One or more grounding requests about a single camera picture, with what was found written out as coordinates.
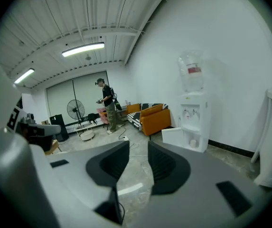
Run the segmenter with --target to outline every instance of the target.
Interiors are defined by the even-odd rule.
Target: fluorescent light
[[[104,42],[92,43],[92,44],[88,44],[85,46],[72,48],[72,49],[62,52],[62,55],[67,57],[67,56],[70,56],[70,55],[73,55],[73,54],[76,54],[79,52],[95,50],[95,49],[100,49],[100,48],[104,48]]]
[[[26,78],[28,75],[32,74],[35,70],[33,68],[30,68],[26,73],[24,73],[20,78],[18,78],[16,81],[14,81],[15,84],[18,84],[21,82],[24,78]]]

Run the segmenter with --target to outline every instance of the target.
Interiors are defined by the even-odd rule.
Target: person
[[[122,127],[124,125],[124,122],[121,121],[119,116],[116,113],[115,104],[113,102],[112,92],[111,88],[105,84],[104,79],[99,78],[97,80],[97,84],[99,87],[103,87],[103,99],[101,101],[104,102],[104,106],[106,108],[107,112],[107,119],[109,121],[110,129],[107,131],[108,134],[112,134],[116,131],[116,126]]]

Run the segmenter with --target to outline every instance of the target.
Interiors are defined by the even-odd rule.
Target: water bottle
[[[184,91],[193,92],[203,89],[200,51],[184,51],[178,59],[179,72]]]

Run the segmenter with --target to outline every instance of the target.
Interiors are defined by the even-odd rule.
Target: camouflage pants
[[[116,113],[114,102],[110,103],[105,108],[107,112],[107,119],[109,121],[110,130],[115,131],[117,124],[124,124],[124,122],[119,118],[118,114]]]

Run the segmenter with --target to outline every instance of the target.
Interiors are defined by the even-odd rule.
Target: concrete floor
[[[122,176],[117,183],[119,202],[125,208],[124,227],[128,227],[135,220],[142,209],[146,206],[153,185],[153,175],[148,163],[147,141],[149,137],[126,123],[126,135],[130,140],[130,160]],[[89,141],[82,141],[77,135],[71,135],[65,142],[60,143],[62,151],[78,151],[118,141],[118,137],[125,129],[119,128],[116,132],[108,135],[106,128],[93,129],[95,137]],[[153,141],[162,141],[161,133],[151,137]],[[250,158],[228,152],[209,145],[208,154],[219,158],[232,168],[236,169],[246,178],[255,179],[259,174],[259,162],[251,164]]]

